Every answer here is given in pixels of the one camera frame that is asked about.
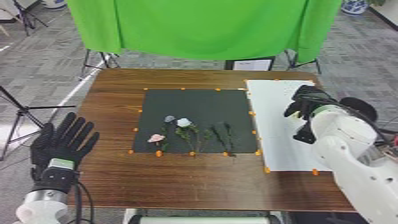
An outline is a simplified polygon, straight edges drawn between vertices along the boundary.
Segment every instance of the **wooden table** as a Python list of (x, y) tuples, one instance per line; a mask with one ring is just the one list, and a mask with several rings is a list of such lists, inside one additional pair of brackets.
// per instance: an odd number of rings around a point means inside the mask
[(315, 80), (302, 72), (109, 69), (96, 78), (80, 115), (101, 139), (82, 181), (98, 207), (354, 211), (329, 172), (265, 173), (263, 158), (238, 154), (128, 154), (146, 90), (245, 88), (244, 79)]

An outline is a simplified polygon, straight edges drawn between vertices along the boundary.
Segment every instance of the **metal stand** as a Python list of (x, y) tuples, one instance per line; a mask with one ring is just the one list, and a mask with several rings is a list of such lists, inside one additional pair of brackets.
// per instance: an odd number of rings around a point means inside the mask
[(20, 19), (22, 19), (22, 23), (23, 23), (25, 33), (27, 33), (27, 36), (30, 36), (29, 29), (32, 29), (32, 30), (36, 29), (36, 21), (43, 24), (45, 27), (48, 27), (48, 25), (39, 20), (36, 15), (27, 11), (20, 2), (16, 0), (13, 0), (13, 2), (14, 2), (16, 9), (18, 9), (18, 14), (20, 14)]
[[(110, 61), (112, 61), (114, 64), (116, 64), (116, 68), (119, 68), (121, 66), (119, 66), (119, 63), (117, 63), (116, 58), (114, 58), (114, 57), (119, 57), (119, 55), (117, 55), (117, 54), (109, 54), (109, 53), (100, 52), (100, 56), (101, 56), (101, 62), (103, 62), (105, 68), (112, 68), (112, 67), (110, 67)], [(82, 81), (84, 78), (85, 78), (85, 68), (96, 68), (96, 69), (103, 70), (103, 68), (98, 67), (101, 64), (96, 65), (96, 66), (87, 64), (87, 62), (89, 62), (89, 58), (91, 58), (91, 49), (87, 49), (87, 51), (85, 51), (82, 74), (80, 74), (80, 76), (78, 76), (78, 80), (80, 80), (80, 81)]]
[(288, 52), (288, 51), (284, 51), (284, 54), (286, 54), (288, 62), (290, 62), (290, 67), (288, 67), (286, 71), (288, 71), (290, 69), (293, 69), (293, 68), (302, 67), (302, 65), (308, 65), (308, 64), (315, 63), (315, 65), (316, 65), (316, 69), (318, 69), (318, 74), (322, 75), (322, 69), (320, 69), (320, 62), (318, 62), (318, 59), (315, 59), (311, 62), (308, 62), (308, 63), (304, 63), (304, 64), (297, 64), (297, 54), (295, 54), (295, 58), (293, 58), (293, 60), (292, 60), (290, 52)]
[(45, 127), (45, 124), (39, 121), (39, 119), (36, 118), (36, 116), (32, 115), (30, 110), (71, 108), (71, 107), (77, 107), (77, 106), (27, 107), (27, 106), (23, 106), (20, 104), (16, 98), (13, 97), (11, 93), (7, 92), (7, 90), (4, 89), (2, 86), (0, 86), (0, 93), (4, 94), (4, 99), (9, 101), (9, 103), (18, 108), (14, 124), (13, 124), (13, 127), (11, 127), (11, 133), (9, 133), (9, 137), (7, 137), (7, 141), (6, 141), (6, 146), (4, 146), (4, 151), (2, 151), (2, 156), (0, 156), (0, 161), (4, 161), (4, 159), (6, 159), (6, 153), (7, 153), (7, 150), (9, 150), (9, 144), (13, 142), (20, 141), (22, 139), (25, 139), (27, 137), (30, 137), (36, 133), (39, 133), (39, 131), (36, 131), (34, 133), (27, 134), (22, 137), (18, 137), (18, 138), (13, 139), (22, 117), (27, 116), (27, 118), (30, 119), (30, 121), (34, 122), (34, 124), (38, 125), (38, 127), (39, 128)]

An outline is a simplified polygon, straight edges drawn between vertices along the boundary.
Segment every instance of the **pink flower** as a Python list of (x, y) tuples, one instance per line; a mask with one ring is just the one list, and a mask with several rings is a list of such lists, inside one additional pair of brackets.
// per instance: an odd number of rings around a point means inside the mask
[(155, 134), (148, 140), (148, 142), (160, 142), (165, 139), (165, 136), (160, 134)]

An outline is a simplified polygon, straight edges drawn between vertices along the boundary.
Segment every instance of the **flower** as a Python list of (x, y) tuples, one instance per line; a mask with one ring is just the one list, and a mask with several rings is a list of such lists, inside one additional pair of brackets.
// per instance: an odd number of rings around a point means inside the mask
[(165, 136), (160, 134), (155, 134), (148, 140), (148, 142), (160, 142), (165, 139)]
[(192, 122), (187, 118), (178, 120), (178, 127), (187, 128), (192, 125)]
[(165, 117), (165, 123), (171, 123), (174, 120), (176, 120), (176, 117), (169, 115), (169, 116)]

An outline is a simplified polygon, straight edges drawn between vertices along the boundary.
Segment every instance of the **tripod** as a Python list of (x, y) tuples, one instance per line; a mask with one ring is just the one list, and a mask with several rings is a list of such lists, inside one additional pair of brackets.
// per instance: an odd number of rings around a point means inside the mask
[(23, 8), (20, 2), (16, 0), (13, 0), (13, 2), (14, 2), (16, 9), (18, 9), (18, 14), (20, 14), (20, 19), (22, 19), (22, 23), (23, 23), (25, 33), (27, 33), (27, 36), (29, 36), (30, 35), (29, 34), (29, 28), (36, 29), (36, 21), (45, 25), (45, 27), (48, 27), (48, 25), (39, 20), (36, 15), (27, 11), (27, 9)]
[(45, 124), (39, 121), (39, 119), (36, 118), (36, 116), (32, 115), (30, 110), (71, 108), (71, 107), (77, 107), (77, 106), (27, 107), (27, 106), (23, 106), (20, 104), (16, 98), (13, 97), (11, 93), (7, 92), (7, 90), (4, 89), (2, 86), (0, 86), (0, 93), (4, 94), (2, 98), (9, 101), (9, 103), (13, 104), (13, 106), (18, 108), (14, 124), (13, 124), (13, 127), (11, 127), (11, 133), (9, 133), (9, 137), (7, 137), (7, 141), (6, 141), (6, 146), (4, 146), (4, 152), (2, 152), (2, 155), (0, 155), (0, 161), (4, 161), (4, 159), (6, 159), (6, 153), (7, 153), (7, 150), (9, 150), (9, 144), (13, 142), (20, 141), (27, 137), (30, 137), (36, 133), (41, 132), (41, 131), (36, 131), (34, 133), (27, 134), (22, 137), (18, 137), (18, 138), (13, 139), (22, 117), (27, 116), (27, 118), (30, 119), (30, 121), (34, 122), (34, 124), (38, 125), (38, 127), (39, 128), (45, 127)]

